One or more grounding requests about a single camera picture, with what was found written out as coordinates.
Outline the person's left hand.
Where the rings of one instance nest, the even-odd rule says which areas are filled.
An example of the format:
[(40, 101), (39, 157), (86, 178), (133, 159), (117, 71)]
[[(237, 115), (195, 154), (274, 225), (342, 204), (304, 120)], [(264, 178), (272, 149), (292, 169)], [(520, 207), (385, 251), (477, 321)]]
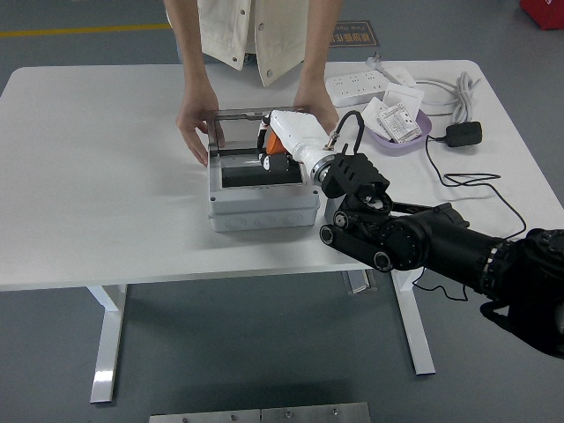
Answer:
[(305, 108), (312, 114), (327, 134), (330, 134), (338, 124), (338, 112), (322, 80), (299, 84), (293, 104)]

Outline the person's right hand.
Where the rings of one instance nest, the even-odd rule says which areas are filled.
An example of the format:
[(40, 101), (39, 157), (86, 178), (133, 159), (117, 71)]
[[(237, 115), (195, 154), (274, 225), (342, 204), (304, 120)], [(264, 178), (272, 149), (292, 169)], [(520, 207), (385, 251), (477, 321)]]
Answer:
[(210, 84), (185, 88), (175, 122), (189, 151), (204, 167), (208, 166), (208, 150), (197, 132), (208, 133), (206, 118), (218, 110), (218, 98)]

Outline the robot right hand white shell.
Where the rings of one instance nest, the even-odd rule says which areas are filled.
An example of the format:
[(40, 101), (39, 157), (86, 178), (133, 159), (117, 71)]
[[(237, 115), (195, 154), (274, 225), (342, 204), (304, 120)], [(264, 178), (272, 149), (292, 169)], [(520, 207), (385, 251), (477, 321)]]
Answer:
[(334, 158), (331, 137), (309, 113), (274, 110), (264, 116), (257, 134), (257, 157), (266, 171), (287, 171), (301, 163), (314, 184), (320, 185)]

